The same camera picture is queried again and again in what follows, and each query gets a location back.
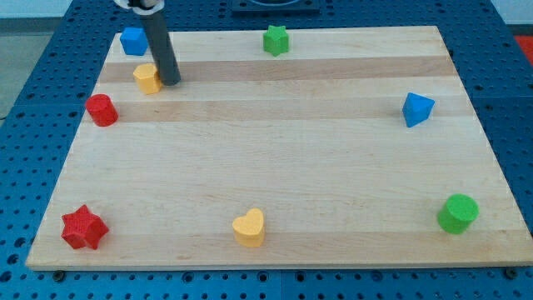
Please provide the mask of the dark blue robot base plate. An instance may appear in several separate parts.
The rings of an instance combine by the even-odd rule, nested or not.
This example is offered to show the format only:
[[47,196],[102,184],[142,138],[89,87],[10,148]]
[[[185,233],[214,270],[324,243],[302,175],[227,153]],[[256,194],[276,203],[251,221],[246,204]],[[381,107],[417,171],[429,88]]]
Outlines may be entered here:
[[318,13],[320,0],[231,0],[233,14]]

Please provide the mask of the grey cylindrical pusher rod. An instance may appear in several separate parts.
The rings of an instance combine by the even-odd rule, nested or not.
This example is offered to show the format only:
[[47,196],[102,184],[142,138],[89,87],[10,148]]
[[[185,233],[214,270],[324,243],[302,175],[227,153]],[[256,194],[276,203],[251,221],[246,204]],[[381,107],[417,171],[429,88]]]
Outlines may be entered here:
[[141,22],[162,84],[178,84],[182,78],[162,10],[142,15]]

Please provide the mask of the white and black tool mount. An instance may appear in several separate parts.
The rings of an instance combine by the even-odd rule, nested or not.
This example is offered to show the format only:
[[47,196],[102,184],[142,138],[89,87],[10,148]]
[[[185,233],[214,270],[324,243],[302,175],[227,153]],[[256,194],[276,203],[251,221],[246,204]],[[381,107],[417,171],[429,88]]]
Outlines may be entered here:
[[164,6],[164,0],[114,0],[116,5],[126,10],[132,10],[137,15],[152,15],[160,12]]

